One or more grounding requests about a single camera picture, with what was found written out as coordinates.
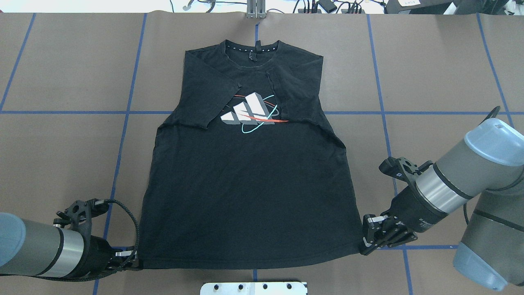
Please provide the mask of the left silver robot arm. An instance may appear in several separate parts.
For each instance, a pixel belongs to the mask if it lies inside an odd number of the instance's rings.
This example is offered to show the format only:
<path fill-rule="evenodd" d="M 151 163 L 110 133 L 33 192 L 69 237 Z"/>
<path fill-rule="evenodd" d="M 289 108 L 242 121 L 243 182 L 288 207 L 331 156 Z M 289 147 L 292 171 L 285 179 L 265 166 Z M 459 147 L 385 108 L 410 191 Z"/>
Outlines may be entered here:
<path fill-rule="evenodd" d="M 1 213 L 2 276 L 84 282 L 140 270 L 138 252 L 111 247 L 90 232 L 64 229 Z"/>

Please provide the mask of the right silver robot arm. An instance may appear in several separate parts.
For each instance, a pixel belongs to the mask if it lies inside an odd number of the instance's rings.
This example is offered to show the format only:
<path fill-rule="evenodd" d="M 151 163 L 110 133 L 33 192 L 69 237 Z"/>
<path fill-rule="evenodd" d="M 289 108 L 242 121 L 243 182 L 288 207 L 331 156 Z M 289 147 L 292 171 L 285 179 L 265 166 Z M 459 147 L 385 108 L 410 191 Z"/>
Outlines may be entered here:
<path fill-rule="evenodd" d="M 459 242 L 453 267 L 481 286 L 501 291 L 523 286 L 523 135 L 488 118 L 436 162 L 417 166 L 388 157 L 382 174 L 407 186 L 379 215 L 363 217 L 362 255 L 417 239 L 478 197 Z"/>

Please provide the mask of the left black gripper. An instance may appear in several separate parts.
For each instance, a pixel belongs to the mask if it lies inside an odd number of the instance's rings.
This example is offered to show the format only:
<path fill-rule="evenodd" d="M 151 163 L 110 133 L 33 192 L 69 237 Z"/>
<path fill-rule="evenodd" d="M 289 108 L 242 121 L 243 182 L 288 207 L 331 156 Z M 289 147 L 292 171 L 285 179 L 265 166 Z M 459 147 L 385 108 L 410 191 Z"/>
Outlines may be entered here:
<path fill-rule="evenodd" d="M 136 246 L 126 247 L 125 250 L 113 248 L 103 238 L 90 237 L 89 251 L 86 258 L 86 276 L 89 279 L 108 276 L 116 272 L 141 271 L 142 263 L 135 263 L 137 258 Z"/>

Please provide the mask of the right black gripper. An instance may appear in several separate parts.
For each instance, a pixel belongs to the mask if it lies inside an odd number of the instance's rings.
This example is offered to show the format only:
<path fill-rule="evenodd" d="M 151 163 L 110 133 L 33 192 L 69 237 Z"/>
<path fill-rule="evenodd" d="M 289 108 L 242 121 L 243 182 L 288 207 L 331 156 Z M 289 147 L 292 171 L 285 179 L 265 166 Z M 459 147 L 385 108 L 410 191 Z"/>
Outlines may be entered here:
<path fill-rule="evenodd" d="M 359 253 L 367 256 L 384 247 L 393 248 L 418 240 L 417 233 L 424 233 L 449 214 L 430 204 L 415 186 L 404 188 L 391 201 L 391 207 L 381 216 L 364 215 L 364 237 L 359 244 Z M 385 222 L 392 218 L 400 229 L 389 241 L 378 241 Z"/>

